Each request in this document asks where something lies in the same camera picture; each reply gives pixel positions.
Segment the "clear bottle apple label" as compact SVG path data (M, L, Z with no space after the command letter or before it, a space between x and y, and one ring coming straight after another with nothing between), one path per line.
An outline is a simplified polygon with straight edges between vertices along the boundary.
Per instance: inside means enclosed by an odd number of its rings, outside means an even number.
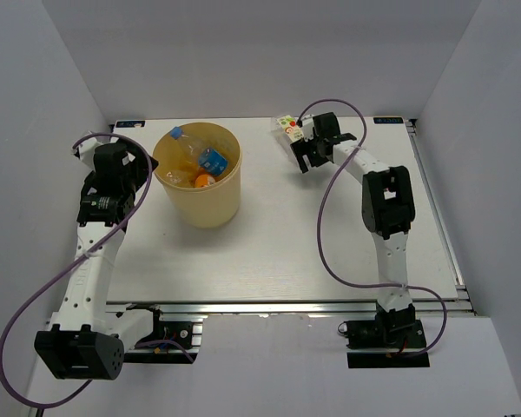
M301 128L296 123L296 118L290 115L276 116L271 118L271 135L280 145L288 160L298 165L292 150L292 144L304 138Z

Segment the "orange juice bottle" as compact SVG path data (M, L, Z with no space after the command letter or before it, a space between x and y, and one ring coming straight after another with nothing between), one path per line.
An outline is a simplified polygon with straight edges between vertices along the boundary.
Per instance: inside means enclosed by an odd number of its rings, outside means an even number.
M195 178L195 187L197 189L206 188L216 184L216 179L210 174L199 174Z

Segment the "clear bottle blue label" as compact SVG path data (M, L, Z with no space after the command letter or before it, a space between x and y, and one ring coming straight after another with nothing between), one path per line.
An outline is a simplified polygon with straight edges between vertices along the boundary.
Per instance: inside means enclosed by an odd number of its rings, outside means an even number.
M204 169L213 177L218 177L227 170L227 158L199 136L189 134L180 126L172 128L168 135L178 143L186 160L199 169Z

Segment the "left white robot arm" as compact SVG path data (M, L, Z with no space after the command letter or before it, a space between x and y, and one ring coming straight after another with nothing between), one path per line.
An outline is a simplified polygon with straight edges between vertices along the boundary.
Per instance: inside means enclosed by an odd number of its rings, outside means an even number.
M92 152L91 172L80 198L76 258L62 304L34 347L60 380L114 380L125 354L139 341L161 344L166 325L148 310L106 311L115 258L126 235L135 195L155 162L136 145L119 139Z

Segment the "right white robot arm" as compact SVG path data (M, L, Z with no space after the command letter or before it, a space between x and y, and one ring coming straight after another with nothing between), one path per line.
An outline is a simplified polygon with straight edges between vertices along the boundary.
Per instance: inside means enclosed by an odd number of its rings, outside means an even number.
M409 171L371 155L361 140L341 131L332 112L294 126L301 134L290 148L303 173L331 162L361 186L361 217L373 238L379 277L372 285L379 291L374 333L381 344L395 346L415 322L406 266L406 244L415 218Z

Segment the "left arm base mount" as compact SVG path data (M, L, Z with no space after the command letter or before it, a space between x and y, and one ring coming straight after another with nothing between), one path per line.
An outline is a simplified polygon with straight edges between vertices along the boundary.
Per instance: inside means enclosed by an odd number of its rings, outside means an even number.
M128 364L191 364L199 353L203 316L172 313L160 305L133 304L128 311L147 311L151 332L124 355Z

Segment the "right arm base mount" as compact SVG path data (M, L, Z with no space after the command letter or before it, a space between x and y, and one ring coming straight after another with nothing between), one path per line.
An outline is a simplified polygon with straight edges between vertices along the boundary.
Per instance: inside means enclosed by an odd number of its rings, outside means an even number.
M421 320L400 329L387 328L383 314L371 320L343 321L338 335L346 339L350 369L429 368L425 331Z

